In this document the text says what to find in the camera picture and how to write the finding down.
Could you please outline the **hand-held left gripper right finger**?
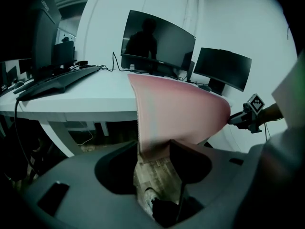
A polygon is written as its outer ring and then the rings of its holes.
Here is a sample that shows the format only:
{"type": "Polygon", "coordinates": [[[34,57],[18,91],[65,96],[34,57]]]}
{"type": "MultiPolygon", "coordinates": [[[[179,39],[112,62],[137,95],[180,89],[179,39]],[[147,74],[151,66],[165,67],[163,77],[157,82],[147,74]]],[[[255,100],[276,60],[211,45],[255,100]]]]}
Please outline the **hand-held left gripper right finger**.
{"type": "Polygon", "coordinates": [[[175,229],[233,229],[238,209],[252,183],[262,145],[248,153],[169,142],[170,160],[182,181],[175,229]]]}

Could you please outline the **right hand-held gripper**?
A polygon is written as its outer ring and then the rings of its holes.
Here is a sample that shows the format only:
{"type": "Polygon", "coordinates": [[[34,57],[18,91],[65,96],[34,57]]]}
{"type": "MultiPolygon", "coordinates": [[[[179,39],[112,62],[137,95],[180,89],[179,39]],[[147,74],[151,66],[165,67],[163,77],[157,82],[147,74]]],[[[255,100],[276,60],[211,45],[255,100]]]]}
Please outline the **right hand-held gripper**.
{"type": "Polygon", "coordinates": [[[257,95],[253,94],[250,99],[243,104],[244,112],[238,112],[230,116],[229,125],[235,125],[238,129],[248,129],[252,134],[259,133],[258,115],[264,107],[264,102],[257,95]]]}

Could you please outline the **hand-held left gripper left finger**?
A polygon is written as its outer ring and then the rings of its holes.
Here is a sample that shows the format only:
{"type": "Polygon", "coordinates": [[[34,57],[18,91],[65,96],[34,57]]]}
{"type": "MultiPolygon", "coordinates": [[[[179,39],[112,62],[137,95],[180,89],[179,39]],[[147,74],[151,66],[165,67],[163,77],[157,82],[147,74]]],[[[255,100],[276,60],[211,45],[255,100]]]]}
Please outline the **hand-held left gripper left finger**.
{"type": "Polygon", "coordinates": [[[136,163],[135,141],[72,156],[30,185],[24,200],[48,229],[157,229],[137,202],[136,163]]]}

